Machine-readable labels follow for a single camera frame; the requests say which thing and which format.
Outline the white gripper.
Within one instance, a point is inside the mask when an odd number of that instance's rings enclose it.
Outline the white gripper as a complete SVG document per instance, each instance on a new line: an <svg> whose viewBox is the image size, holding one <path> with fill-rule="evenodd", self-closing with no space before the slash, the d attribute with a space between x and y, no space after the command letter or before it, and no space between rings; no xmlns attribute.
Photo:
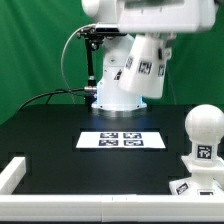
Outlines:
<svg viewBox="0 0 224 224"><path fill-rule="evenodd" d="M126 33L162 33L163 60L172 57L175 33L209 30L215 19L214 0L117 0L119 30Z"/></svg>

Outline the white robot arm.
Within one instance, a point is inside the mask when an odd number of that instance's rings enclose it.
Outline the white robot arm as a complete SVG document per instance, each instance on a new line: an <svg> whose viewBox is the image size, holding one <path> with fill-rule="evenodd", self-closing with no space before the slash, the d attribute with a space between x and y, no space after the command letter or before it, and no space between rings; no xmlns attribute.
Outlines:
<svg viewBox="0 0 224 224"><path fill-rule="evenodd" d="M215 0L81 0L90 28L103 42L103 75L97 112L123 116L146 108L145 98L162 97L171 42L178 33L209 30Z"/></svg>

